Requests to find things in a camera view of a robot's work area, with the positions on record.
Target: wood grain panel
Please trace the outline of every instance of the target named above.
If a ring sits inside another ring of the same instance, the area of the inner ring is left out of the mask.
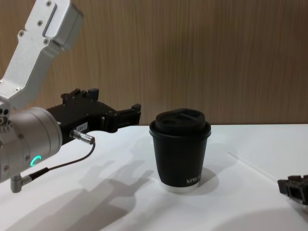
[[[0,75],[34,0],[0,0]],[[100,89],[142,124],[166,110],[201,110],[213,124],[308,122],[308,1],[75,0],[85,21],[52,65],[37,100]]]

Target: cable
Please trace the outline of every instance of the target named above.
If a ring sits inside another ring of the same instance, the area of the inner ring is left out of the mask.
[[[79,161],[82,161],[82,160],[88,158],[93,153],[94,149],[95,149],[95,142],[92,144],[91,151],[87,155],[85,155],[83,158],[80,158],[80,159],[77,159],[77,160],[73,160],[71,162],[67,162],[67,163],[64,163],[64,164],[61,164],[61,165],[57,165],[57,166],[51,167],[51,168],[49,168],[49,171],[57,169],[57,168],[60,168],[60,167],[64,167],[64,166],[67,166],[67,165],[71,165],[71,164],[77,163]]]
[[[91,151],[88,154],[86,154],[84,157],[80,158],[80,159],[73,160],[73,161],[70,161],[70,162],[67,162],[67,163],[64,163],[64,164],[61,164],[61,165],[57,165],[57,166],[51,167],[51,168],[45,167],[45,168],[43,168],[43,169],[41,169],[39,171],[36,171],[34,173],[29,174],[28,176],[23,177],[23,179],[25,179],[23,185],[25,185],[26,183],[30,183],[31,181],[35,180],[36,178],[44,175],[45,173],[47,173],[47,172],[49,172],[51,170],[55,170],[55,169],[60,168],[60,167],[65,167],[67,165],[71,165],[71,164],[77,163],[79,161],[82,161],[82,160],[88,158],[93,153],[94,149],[95,149],[95,142],[92,144]]]

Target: white tabletop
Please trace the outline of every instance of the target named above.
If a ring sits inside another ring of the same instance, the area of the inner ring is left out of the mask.
[[[201,186],[185,195],[160,187],[148,131],[92,132],[97,148],[88,159],[51,171],[18,194],[10,192],[9,181],[0,184],[0,230],[308,230],[306,208],[281,195],[275,182],[308,174],[308,162],[294,158],[305,158],[307,125],[212,126]],[[72,141],[23,176],[89,150]]]

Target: label sticker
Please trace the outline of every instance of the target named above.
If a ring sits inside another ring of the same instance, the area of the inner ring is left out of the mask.
[[[88,129],[88,123],[84,123],[82,125],[79,125],[78,127],[76,127],[76,130],[79,131],[79,132],[82,132],[84,130]]]

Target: metal connector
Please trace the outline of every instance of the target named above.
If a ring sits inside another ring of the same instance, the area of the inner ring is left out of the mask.
[[[94,144],[95,138],[93,136],[89,136],[87,134],[81,133],[80,131],[77,130],[72,130],[70,133],[70,137],[83,141],[88,144]]]
[[[11,190],[13,193],[18,193],[21,188],[32,181],[30,176],[21,177],[20,174],[11,178]]]

